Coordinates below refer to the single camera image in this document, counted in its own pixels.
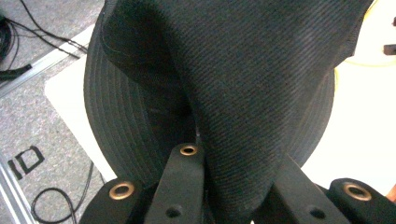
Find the black plastic bracket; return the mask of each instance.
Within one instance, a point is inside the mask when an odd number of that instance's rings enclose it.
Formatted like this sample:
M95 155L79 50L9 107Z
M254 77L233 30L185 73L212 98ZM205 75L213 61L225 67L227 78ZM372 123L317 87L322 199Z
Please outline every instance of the black plastic bracket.
M254 223L349 223L292 158L283 161Z
M194 144L179 145L172 150L145 223L202 222L204 154Z

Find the screw hole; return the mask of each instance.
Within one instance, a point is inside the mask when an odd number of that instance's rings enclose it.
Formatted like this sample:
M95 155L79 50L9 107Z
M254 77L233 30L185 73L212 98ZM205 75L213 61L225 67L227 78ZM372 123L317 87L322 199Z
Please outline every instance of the screw hole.
M355 194L355 195L357 195L357 196L359 196L359 197L364 197L364 196L365 196L365 193L364 193L363 190L361 190L361 189L357 189L357 188L351 187L349 190L350 190L353 194Z
M326 217L326 214L320 208L317 208L315 206L309 206L308 211L312 217L315 217L317 219L324 219Z
M190 147L184 148L184 152L186 152L186 153L192 153L193 151L194 151L193 148L190 148Z
M180 217L181 216L181 206L176 205L168 208L166 210L166 215L170 218Z
M367 189L354 183L345 183L344 192L359 201L368 202L372 199L372 195Z
M120 186L120 187L116 188L115 193L118 194L118 195L122 195L122 194L128 192L128 190L129 190L128 187Z
M184 156L192 156L198 152L198 149L194 146L186 146L180 150L180 153Z
M113 200L126 199L134 194L134 185L129 181L123 181L111 188L108 193Z

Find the black plastic part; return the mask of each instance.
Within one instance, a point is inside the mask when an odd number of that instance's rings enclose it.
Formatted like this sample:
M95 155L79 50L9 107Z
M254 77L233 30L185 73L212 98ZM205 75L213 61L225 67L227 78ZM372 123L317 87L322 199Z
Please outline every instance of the black plastic part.
M321 189L313 184L289 156L254 223L349 223Z
M129 181L134 185L134 193L123 200L113 200L109 197L110 190L117 184ZM141 213L142 206L139 202L144 193L142 185L137 181L128 178L117 178L105 183L92 199L85 210L79 224L125 224L141 223L133 220L137 217L143 217Z
M396 55L396 45L384 45L384 54Z
M196 154L180 153L188 146L195 147ZM194 144L179 145L172 150L145 223L202 223L204 154L204 150Z
M27 167L26 163L23 160L23 154L25 154L26 152L33 150L33 152L35 153L35 155L38 158L38 161L35 162L35 164L31 165L30 167ZM43 154L40 152L40 150L38 149L38 147L35 146L30 146L29 149L24 150L23 152L21 152L20 154L18 154L15 159L17 159L18 163L20 164L22 170L25 172L26 175L28 175L30 172L32 172L41 162L44 161L44 156Z
M370 201L357 200L344 191L345 184L356 184L370 192ZM370 186L354 179L334 180L328 197L352 223L395 224L396 205Z
M11 168L12 173L14 173L14 175L17 177L18 180L23 179L21 173L17 170L14 161L8 161L8 166L9 168Z
M19 77L23 73L29 71L32 68L31 64L27 64L24 67L20 67L17 69L0 71L0 81L11 80Z

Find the gray floor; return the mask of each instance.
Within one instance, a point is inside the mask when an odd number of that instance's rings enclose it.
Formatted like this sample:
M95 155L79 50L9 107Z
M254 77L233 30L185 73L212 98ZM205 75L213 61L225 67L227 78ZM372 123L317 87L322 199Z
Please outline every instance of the gray floor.
M25 1L43 28L66 37L73 37L94 24L104 3L104 0ZM0 10L12 20L34 27L20 1L0 0ZM52 50L36 38L21 37L18 57L12 68L34 63ZM44 95L46 80L74 61L68 57L0 98L0 152L7 160L15 160L18 153L34 145L45 157L43 163L19 181L29 203L40 190L57 187L68 193L76 205L84 188L90 160ZM0 64L0 70L6 70L9 62L10 57ZM87 199L78 210L78 217L101 186L99 173L94 170ZM39 215L52 220L68 213L67 204L56 193L44 196L36 209ZM11 223L3 203L0 203L0 222Z

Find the black fabric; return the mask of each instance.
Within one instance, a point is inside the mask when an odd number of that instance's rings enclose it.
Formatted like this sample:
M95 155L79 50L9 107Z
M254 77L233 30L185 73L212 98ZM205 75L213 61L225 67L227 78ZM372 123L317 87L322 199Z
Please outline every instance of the black fabric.
M84 96L105 157L148 188L199 131L217 222L248 220L285 154L302 165L318 144L369 5L106 1Z

